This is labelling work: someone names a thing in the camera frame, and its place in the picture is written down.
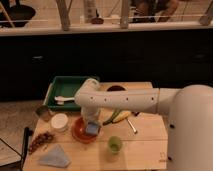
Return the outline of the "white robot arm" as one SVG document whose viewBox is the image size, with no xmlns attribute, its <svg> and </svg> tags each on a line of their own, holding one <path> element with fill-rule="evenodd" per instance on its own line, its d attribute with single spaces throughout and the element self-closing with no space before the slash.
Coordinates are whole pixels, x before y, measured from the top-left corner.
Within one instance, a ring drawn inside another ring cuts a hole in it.
<svg viewBox="0 0 213 171">
<path fill-rule="evenodd" d="M 101 107 L 167 114 L 168 171 L 213 171 L 213 87 L 102 91 L 100 83 L 89 78 L 74 99 L 88 121 Z"/>
</svg>

